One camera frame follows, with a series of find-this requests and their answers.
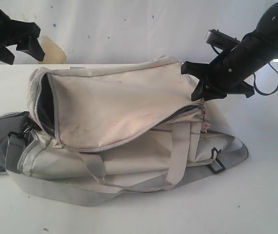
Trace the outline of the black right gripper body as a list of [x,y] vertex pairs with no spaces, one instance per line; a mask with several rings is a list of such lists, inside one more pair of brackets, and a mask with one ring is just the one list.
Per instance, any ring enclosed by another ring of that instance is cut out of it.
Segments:
[[255,94],[253,86],[247,84],[236,69],[229,67],[227,59],[215,64],[185,61],[181,74],[192,75],[205,83],[211,92],[210,98],[225,98],[227,95],[245,95],[249,98]]

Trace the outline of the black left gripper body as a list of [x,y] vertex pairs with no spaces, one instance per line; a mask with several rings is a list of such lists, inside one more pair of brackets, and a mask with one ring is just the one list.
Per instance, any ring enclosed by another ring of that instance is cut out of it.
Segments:
[[34,22],[13,20],[0,10],[0,47],[17,44],[25,38],[38,38],[40,28]]

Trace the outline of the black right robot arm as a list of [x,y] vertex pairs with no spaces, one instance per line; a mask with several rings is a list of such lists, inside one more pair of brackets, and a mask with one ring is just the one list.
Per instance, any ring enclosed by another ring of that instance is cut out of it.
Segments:
[[209,30],[205,42],[214,51],[221,50],[210,63],[186,61],[182,74],[195,76],[199,82],[191,94],[192,101],[223,99],[227,95],[245,95],[247,98],[259,93],[256,85],[245,79],[278,59],[278,2],[260,18],[254,31],[242,40],[230,37],[219,30]]

